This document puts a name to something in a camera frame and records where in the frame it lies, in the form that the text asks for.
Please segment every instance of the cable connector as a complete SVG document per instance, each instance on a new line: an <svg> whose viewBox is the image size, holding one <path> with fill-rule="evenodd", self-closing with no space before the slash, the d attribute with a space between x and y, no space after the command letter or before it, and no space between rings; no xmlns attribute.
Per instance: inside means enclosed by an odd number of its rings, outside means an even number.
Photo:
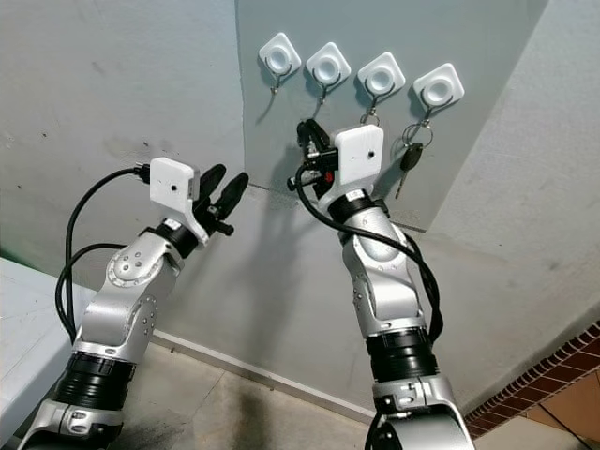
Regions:
<svg viewBox="0 0 600 450"><path fill-rule="evenodd" d="M136 162L133 171L146 185L150 184L150 164Z"/></svg>

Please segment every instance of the baseboard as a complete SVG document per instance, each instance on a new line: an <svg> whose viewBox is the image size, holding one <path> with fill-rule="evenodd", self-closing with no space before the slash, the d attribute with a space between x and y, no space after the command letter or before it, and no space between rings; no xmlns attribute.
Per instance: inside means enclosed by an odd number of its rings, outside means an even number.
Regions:
<svg viewBox="0 0 600 450"><path fill-rule="evenodd" d="M186 339L181 339L180 337L176 337L162 331L155 331L152 341L163 347L175 349L177 352L190 356L194 359L198 359L199 361L203 361L211 366L222 368L223 370L227 370L241 377L248 378L254 382L275 388L278 391L284 392L296 398L300 398L304 401L308 401L317 406L325 408L326 410L344 415L358 422L369 424L375 415L375 412L366 408L361 408L360 406L354 405L340 398L330 396L324 392L305 386L299 382L294 382L287 378L280 377L275 373L252 366L251 364L240 361L239 359L232 358L227 354L216 352L202 345Z"/></svg>

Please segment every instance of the black cable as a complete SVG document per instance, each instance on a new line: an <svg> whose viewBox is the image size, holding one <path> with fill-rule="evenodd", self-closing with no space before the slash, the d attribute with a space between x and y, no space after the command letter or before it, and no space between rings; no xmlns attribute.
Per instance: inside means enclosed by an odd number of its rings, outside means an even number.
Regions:
<svg viewBox="0 0 600 450"><path fill-rule="evenodd" d="M121 244L110 244L110 243L100 243L93 244L91 246L87 246L79 250L77 253L70 258L63 270L58 277L58 281L56 282L56 289L54 290L54 305L56 306L56 313L58 314L58 318L60 319L61 324L65 330L67 330L68 336L71 339L71 344L75 342L75 337L77 335L77 329L75 328L75 320L73 317L73 323L68 318L68 315L65 313L63 309L63 285L67 282L67 276L71 273L71 268L73 264L76 263L83 255L89 253L93 250L98 250L100 248L111 248L111 249L121 249L124 246Z"/></svg>
<svg viewBox="0 0 600 450"><path fill-rule="evenodd" d="M307 168L305 166L300 166L296 171L294 181L298 191L298 197L300 197L300 201L312 216L314 216L317 220L324 223L328 227L331 227L334 230L338 230L339 232L355 234L357 236L366 237L367 239L373 239L375 241L381 242L382 244L386 244L387 246L394 248L401 253L404 253L417 264L421 273L421 279L423 280L423 286L425 288L427 298L429 300L429 303L431 304L431 322L429 324L429 338L431 339L431 343L435 342L435 340L440 336L443 330L443 317L442 312L440 310L440 289L438 287L438 282L435 279L435 276L433 275L433 272L425 263L425 261L423 261L421 250L416 245L416 242L414 242L414 240L411 237L405 234L407 240L409 241L412 247L412 249L409 249L408 247L405 247L402 244L400 244L399 241L396 241L389 237L382 236L375 232L362 230L360 228L350 227L342 223L337 223L331 218L327 217L325 214L321 213L321 211L319 211L312 205L312 203L307 197L306 192L304 191L304 187L302 185L302 173L304 173L304 171L306 170Z"/></svg>
<svg viewBox="0 0 600 450"><path fill-rule="evenodd" d="M67 225L67 237L65 238L65 266L67 266L69 260L72 256L73 251L73 229L75 228L75 221L77 217L81 213L83 207L87 203L88 200L96 193L100 188L106 185L108 182L112 181L115 178L123 175L135 174L139 176L143 176L143 168L142 167L132 167L129 169L123 169L120 171L116 171L111 173L110 175L105 176L100 181L95 183L92 187L88 189L87 192L83 195L83 197L79 200L75 209L71 213L71 217L68 220ZM70 323L71 327L75 328L75 318L73 315L73 272L69 269L66 273L65 282L67 284L66 295L67 295L67 320Z"/></svg>
<svg viewBox="0 0 600 450"><path fill-rule="evenodd" d="M542 408L542 410L544 410L547 415L549 415L550 417L552 417L556 422L558 422L561 427L563 427L566 431L568 431L569 433L571 433L575 438L577 438L578 441L581 442L581 445L583 445L585 448L587 448L588 450L593 450L585 441L583 441L577 434L575 434L575 431L573 431L571 428L569 428L567 425L565 425L563 423L563 421L561 419L559 419L556 415L554 415L552 412L550 412L548 410L548 408L546 408L543 404L539 404L540 408Z"/></svg>
<svg viewBox="0 0 600 450"><path fill-rule="evenodd" d="M382 414L380 412L375 413L375 417L371 420L371 425L368 426L367 439L365 440L365 450L371 450L373 448L373 439L375 438L375 431L379 421L382 420Z"/></svg>

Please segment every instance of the floor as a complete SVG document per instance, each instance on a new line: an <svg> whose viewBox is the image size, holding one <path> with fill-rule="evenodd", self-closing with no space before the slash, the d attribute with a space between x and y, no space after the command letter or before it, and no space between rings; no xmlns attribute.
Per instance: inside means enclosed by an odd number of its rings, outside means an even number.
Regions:
<svg viewBox="0 0 600 450"><path fill-rule="evenodd" d="M367 426L151 344L111 450L335 450L364 447ZM579 450L568 433L517 418L477 450Z"/></svg>

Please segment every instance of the gray wall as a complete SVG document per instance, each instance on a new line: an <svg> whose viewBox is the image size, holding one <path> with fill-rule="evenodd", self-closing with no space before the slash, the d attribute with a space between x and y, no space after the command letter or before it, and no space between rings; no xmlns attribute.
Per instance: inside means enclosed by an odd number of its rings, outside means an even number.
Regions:
<svg viewBox="0 0 600 450"><path fill-rule="evenodd" d="M242 165L232 2L0 8L3 249L57 274L83 190L161 143L203 167ZM465 407L598 317L598 29L594 0L549 4L422 238L446 319L436 351ZM147 187L115 182L82 214L77 245L127 242L155 217ZM160 328L370 407L335 234L260 188L232 222L232 238L190 259ZM105 262L83 261L79 280L98 288Z"/></svg>
<svg viewBox="0 0 600 450"><path fill-rule="evenodd" d="M406 85L377 108L385 130L382 172L375 189L384 197L392 219L426 230L481 128L503 90L547 0L241 0L237 3L240 69L244 94L246 169L252 181L288 193L301 153L295 128L315 116L333 131L357 125L370 98L356 72L383 52L391 52L404 72ZM321 90L305 67L287 77L276 97L273 77L258 50L284 31L303 61L326 42L334 41L352 67L352 75L317 108ZM399 137L421 120L424 109L413 81L451 62L466 90L465 97L434 113L434 143L408 176L395 200L403 152ZM417 139L426 139L425 132Z"/></svg>

